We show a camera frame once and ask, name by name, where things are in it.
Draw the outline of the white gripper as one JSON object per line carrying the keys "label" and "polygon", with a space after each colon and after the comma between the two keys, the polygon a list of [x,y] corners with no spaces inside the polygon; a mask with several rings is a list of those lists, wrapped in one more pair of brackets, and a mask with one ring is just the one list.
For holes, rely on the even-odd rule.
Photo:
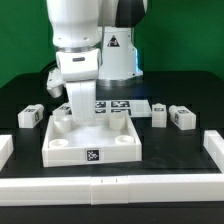
{"label": "white gripper", "polygon": [[47,90],[54,98],[66,88],[73,119],[76,122],[92,120],[95,113],[96,81],[101,65],[101,52],[56,53],[57,68],[47,79]]}

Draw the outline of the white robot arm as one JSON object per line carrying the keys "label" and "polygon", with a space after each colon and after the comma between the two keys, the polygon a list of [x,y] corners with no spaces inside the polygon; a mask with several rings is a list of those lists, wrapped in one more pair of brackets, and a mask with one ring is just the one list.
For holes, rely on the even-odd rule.
{"label": "white robot arm", "polygon": [[67,90],[73,118],[95,113],[96,87],[124,86],[143,75],[132,29],[147,12],[147,0],[46,0],[57,68],[47,88]]}

